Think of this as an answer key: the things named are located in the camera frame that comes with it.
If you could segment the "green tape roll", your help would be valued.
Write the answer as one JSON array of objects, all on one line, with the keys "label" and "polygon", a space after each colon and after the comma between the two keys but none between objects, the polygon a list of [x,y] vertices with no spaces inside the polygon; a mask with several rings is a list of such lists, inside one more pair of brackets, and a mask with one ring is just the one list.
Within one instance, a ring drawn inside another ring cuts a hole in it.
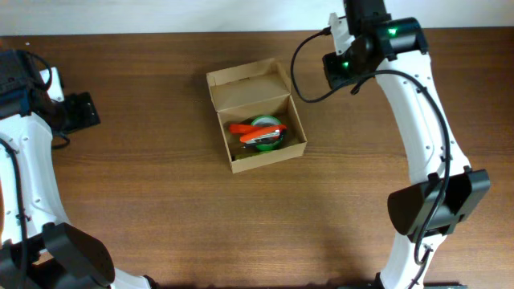
[{"label": "green tape roll", "polygon": [[[251,125],[259,127],[276,126],[280,124],[281,121],[274,116],[259,116],[251,122]],[[255,147],[259,151],[265,152],[277,148],[282,142],[284,134],[276,134],[275,136],[271,136],[271,134],[268,133],[268,136],[262,135],[259,138],[260,140],[257,141]]]}]

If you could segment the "red stapler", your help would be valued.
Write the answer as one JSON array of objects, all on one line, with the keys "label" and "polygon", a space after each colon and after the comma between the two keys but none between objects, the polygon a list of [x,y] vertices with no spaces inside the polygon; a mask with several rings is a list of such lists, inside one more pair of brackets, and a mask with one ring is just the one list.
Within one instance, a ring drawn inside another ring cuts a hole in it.
[{"label": "red stapler", "polygon": [[284,124],[271,126],[248,125],[239,140],[245,145],[268,144],[280,139],[286,131],[287,126]]}]

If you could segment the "brown cardboard box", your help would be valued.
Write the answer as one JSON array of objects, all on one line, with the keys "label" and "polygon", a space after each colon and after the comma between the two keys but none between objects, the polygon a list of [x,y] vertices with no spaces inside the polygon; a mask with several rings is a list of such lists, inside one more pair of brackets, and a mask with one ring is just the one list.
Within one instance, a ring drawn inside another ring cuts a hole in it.
[{"label": "brown cardboard box", "polygon": [[[292,97],[291,80],[279,61],[265,59],[212,71],[206,74],[206,80],[233,173],[304,154],[308,140]],[[271,151],[247,148],[239,140],[243,134],[229,132],[230,124],[251,124],[259,116],[274,116],[287,126],[282,142]],[[253,152],[261,153],[232,160],[234,155]]]}]

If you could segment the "red utility knife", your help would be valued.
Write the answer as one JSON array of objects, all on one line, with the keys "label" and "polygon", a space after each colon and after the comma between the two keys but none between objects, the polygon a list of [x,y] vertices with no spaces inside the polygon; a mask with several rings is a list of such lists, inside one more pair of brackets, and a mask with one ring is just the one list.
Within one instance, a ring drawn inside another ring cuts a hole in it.
[{"label": "red utility knife", "polygon": [[259,126],[251,124],[230,124],[229,132],[233,134],[248,134],[259,129]]}]

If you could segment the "yellow highlighter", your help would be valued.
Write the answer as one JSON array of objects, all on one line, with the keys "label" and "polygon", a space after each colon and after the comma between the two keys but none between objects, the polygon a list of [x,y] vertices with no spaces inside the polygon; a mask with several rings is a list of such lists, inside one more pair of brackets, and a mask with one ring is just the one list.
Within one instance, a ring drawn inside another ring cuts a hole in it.
[{"label": "yellow highlighter", "polygon": [[242,159],[245,159],[245,158],[248,158],[248,157],[258,156],[260,153],[261,152],[241,153],[241,154],[237,154],[237,155],[232,156],[232,160],[233,161],[242,160]]}]

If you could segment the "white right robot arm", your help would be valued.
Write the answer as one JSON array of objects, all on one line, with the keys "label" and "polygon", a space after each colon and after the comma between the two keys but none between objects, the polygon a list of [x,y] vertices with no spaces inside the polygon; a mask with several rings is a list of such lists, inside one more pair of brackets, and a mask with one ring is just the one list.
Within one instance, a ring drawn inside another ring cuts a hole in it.
[{"label": "white right robot arm", "polygon": [[332,91],[358,92],[375,79],[393,111],[410,185],[387,200],[396,231],[376,288],[420,288],[435,251],[490,189],[459,147],[436,91],[426,37],[414,18],[393,18],[382,1],[344,3],[328,25],[335,50],[323,58]]}]

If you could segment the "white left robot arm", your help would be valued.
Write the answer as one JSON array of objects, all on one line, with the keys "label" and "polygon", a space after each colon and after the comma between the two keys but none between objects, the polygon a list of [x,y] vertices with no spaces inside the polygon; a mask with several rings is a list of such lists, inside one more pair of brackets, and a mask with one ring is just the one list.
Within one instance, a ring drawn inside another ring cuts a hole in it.
[{"label": "white left robot arm", "polygon": [[89,93],[64,95],[56,68],[24,50],[1,53],[1,286],[157,288],[115,268],[106,246],[74,227],[52,152],[100,123]]}]

